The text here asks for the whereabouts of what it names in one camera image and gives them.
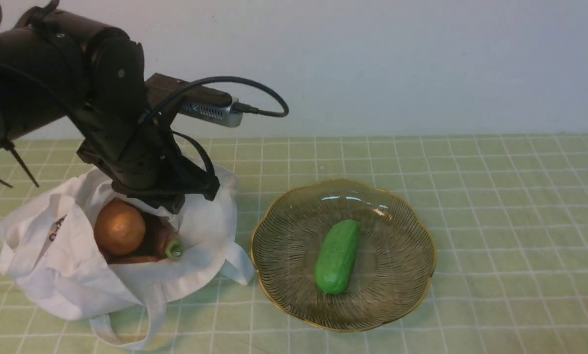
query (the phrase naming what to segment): bag handle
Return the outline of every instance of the bag handle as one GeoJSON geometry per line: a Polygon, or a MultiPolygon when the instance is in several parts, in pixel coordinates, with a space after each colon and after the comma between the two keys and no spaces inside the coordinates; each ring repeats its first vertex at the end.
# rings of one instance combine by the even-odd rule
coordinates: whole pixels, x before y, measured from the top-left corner
{"type": "Polygon", "coordinates": [[[152,287],[148,288],[143,295],[143,302],[147,307],[147,313],[150,320],[147,335],[143,340],[127,343],[121,340],[112,329],[109,314],[97,316],[89,320],[93,333],[95,333],[100,340],[114,347],[126,350],[143,350],[156,336],[162,327],[163,322],[165,322],[167,309],[165,294],[163,293],[163,288],[160,284],[154,284],[152,287]]]}
{"type": "Polygon", "coordinates": [[[255,270],[246,251],[231,240],[224,249],[226,261],[219,272],[231,280],[241,285],[248,285],[252,280],[255,270]]]}
{"type": "Polygon", "coordinates": [[[19,278],[31,274],[40,258],[51,226],[61,216],[60,210],[69,210],[74,204],[73,197],[52,194],[49,196],[49,204],[46,209],[11,230],[12,234],[24,233],[24,236],[20,237],[19,244],[13,251],[12,260],[4,275],[19,278]]]}

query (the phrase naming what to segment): grid line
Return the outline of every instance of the grid line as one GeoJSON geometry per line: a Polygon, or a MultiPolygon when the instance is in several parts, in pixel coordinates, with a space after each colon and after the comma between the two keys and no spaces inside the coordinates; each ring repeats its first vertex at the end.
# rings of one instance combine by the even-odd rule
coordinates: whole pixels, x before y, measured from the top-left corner
{"type": "MultiPolygon", "coordinates": [[[[547,353],[570,352],[575,345],[588,352],[588,135],[199,141],[214,163],[238,177],[237,240],[244,248],[279,195],[348,177],[405,199],[433,235],[438,264],[431,291],[415,311],[364,334],[332,335],[306,325],[276,309],[256,290],[258,283],[243,287],[218,275],[169,304],[158,352],[547,353]]],[[[0,152],[0,177],[16,187],[0,187],[0,218],[87,172],[90,166],[75,155],[77,145],[18,144],[40,190],[0,152]]],[[[141,338],[145,310],[120,311],[112,325],[122,336],[141,338]]],[[[51,321],[0,276],[4,342],[16,354],[38,345],[47,353],[108,349],[86,323],[51,321]],[[38,328],[41,319],[46,328],[38,328]]]]}

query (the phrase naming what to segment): plate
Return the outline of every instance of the plate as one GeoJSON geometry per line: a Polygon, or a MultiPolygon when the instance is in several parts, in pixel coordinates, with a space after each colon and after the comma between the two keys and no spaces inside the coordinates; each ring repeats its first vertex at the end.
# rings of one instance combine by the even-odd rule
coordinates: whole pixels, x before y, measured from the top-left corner
{"type": "Polygon", "coordinates": [[[256,227],[250,257],[265,295],[310,325],[361,332],[410,313],[425,298],[436,265],[429,231],[388,191],[333,179],[289,191],[256,227]],[[324,237],[345,219],[361,222],[347,291],[329,295],[314,278],[324,237]]]}

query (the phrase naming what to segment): gold rim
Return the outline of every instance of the gold rim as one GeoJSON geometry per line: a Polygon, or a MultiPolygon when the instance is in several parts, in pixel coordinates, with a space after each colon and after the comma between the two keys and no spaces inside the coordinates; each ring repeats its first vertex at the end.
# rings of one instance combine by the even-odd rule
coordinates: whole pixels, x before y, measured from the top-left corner
{"type": "Polygon", "coordinates": [[[433,278],[433,273],[435,272],[436,266],[438,264],[438,251],[436,248],[436,242],[432,237],[432,234],[429,232],[429,229],[427,229],[427,226],[425,226],[423,224],[423,222],[420,220],[420,217],[418,217],[418,214],[416,214],[414,212],[414,209],[410,206],[410,204],[408,204],[402,197],[399,197],[398,195],[392,193],[391,191],[387,191],[387,190],[382,190],[379,188],[373,188],[368,186],[365,183],[359,182],[359,181],[353,181],[351,179],[347,179],[347,178],[333,178],[333,179],[327,179],[325,181],[319,181],[316,182],[314,184],[310,184],[309,186],[302,186],[302,187],[298,187],[298,188],[293,188],[292,190],[289,190],[287,192],[285,192],[285,194],[281,195],[280,197],[278,197],[276,200],[274,200],[271,204],[270,207],[267,209],[267,211],[265,212],[265,215],[261,218],[261,220],[258,222],[258,224],[256,224],[256,227],[254,229],[254,231],[252,232],[252,236],[250,237],[250,260],[252,261],[252,265],[254,266],[254,269],[256,271],[256,279],[258,281],[259,286],[261,287],[261,290],[263,291],[263,293],[265,294],[265,296],[268,298],[268,300],[275,305],[276,307],[278,307],[281,311],[285,312],[286,314],[297,318],[301,321],[304,321],[305,323],[319,328],[319,329],[324,329],[327,331],[331,331],[331,332],[340,332],[340,333],[358,333],[358,332],[364,332],[364,331],[369,331],[371,329],[377,328],[377,327],[381,327],[382,325],[387,325],[388,323],[392,323],[395,322],[396,320],[400,320],[401,318],[404,318],[405,316],[409,315],[412,311],[414,311],[414,309],[416,309],[418,307],[418,305],[420,305],[423,300],[425,300],[425,298],[427,297],[427,293],[429,292],[429,289],[431,287],[432,284],[432,278],[433,278]],[[425,230],[425,233],[427,234],[427,237],[429,237],[429,240],[432,242],[432,246],[433,246],[433,268],[432,268],[432,273],[429,274],[429,276],[427,277],[427,286],[425,287],[425,291],[423,292],[423,295],[421,296],[421,298],[416,302],[416,304],[414,304],[408,311],[406,311],[402,316],[397,316],[397,318],[394,318],[392,320],[388,320],[388,321],[384,321],[381,322],[379,324],[375,324],[375,325],[370,325],[368,327],[364,327],[364,328],[359,328],[359,329],[335,329],[335,328],[331,328],[331,327],[325,327],[323,325],[311,322],[305,318],[300,318],[299,316],[296,316],[296,314],[292,313],[291,311],[288,311],[287,309],[285,309],[284,307],[282,307],[276,300],[274,300],[274,298],[272,298],[272,296],[269,294],[269,292],[267,291],[267,289],[265,288],[265,285],[263,284],[263,280],[261,278],[261,272],[259,271],[258,267],[256,266],[256,262],[255,262],[255,258],[254,258],[254,239],[256,236],[256,231],[258,230],[259,226],[261,226],[261,224],[265,221],[265,219],[267,219],[267,217],[270,214],[270,211],[272,211],[272,208],[274,207],[274,205],[284,199],[285,197],[287,197],[288,195],[296,192],[296,191],[300,191],[303,189],[307,189],[307,188],[313,188],[315,186],[319,186],[320,184],[324,184],[324,183],[329,183],[332,181],[348,181],[349,183],[353,183],[353,184],[358,184],[359,186],[366,188],[368,190],[373,190],[373,191],[379,191],[381,193],[385,193],[387,195],[390,195],[390,197],[396,198],[398,200],[400,200],[402,203],[404,203],[408,210],[411,211],[412,215],[414,215],[416,217],[418,226],[422,227],[425,230]]]}

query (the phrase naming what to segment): carrot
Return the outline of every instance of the carrot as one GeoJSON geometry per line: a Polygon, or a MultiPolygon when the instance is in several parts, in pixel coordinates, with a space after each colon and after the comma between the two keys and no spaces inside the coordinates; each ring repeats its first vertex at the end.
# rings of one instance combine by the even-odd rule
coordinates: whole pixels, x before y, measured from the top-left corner
{"type": "Polygon", "coordinates": [[[130,264],[147,264],[150,262],[158,262],[161,259],[156,256],[128,256],[119,257],[111,260],[108,264],[112,265],[130,265],[130,264]]]}
{"type": "Polygon", "coordinates": [[[154,233],[156,255],[170,260],[178,260],[182,257],[184,248],[182,242],[174,235],[171,227],[161,224],[154,233]]]}

